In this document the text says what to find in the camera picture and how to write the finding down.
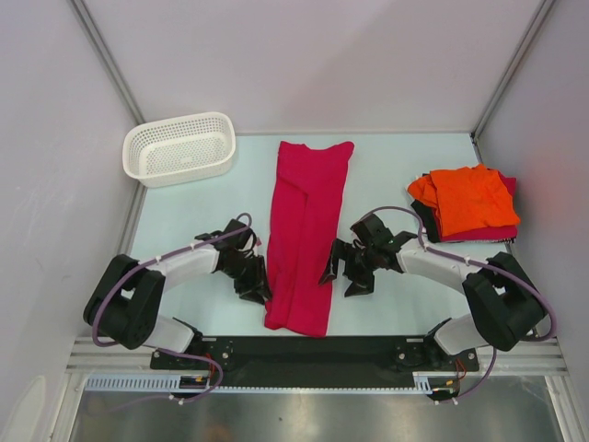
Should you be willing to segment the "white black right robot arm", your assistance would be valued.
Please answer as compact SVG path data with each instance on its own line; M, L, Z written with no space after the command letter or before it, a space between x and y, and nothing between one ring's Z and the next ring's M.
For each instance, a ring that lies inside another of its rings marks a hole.
M424 337L425 360L435 369L446 369L458 354L481 346L508 352L549 314L511 254L499 252L474 262L436 251L416 234L392 234L374 214L351 230L354 242L333 241L320 285L342 273L350 282L346 296L369 295L375 289L375 271L387 270L424 277L465 297L467 315L441 322Z

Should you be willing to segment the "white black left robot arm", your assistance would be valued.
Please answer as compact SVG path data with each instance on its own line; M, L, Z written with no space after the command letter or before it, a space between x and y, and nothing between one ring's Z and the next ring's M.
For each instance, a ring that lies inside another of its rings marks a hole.
M202 344L189 324L160 313L163 295L196 277L223 273L239 298L265 304L271 300L266 265L258 253L259 237L248 213L229 220L225 229L195 237L180 249L141 262L126 254L111 259L84 309L84 322L98 347L146 346L171 352L181 366L197 366Z

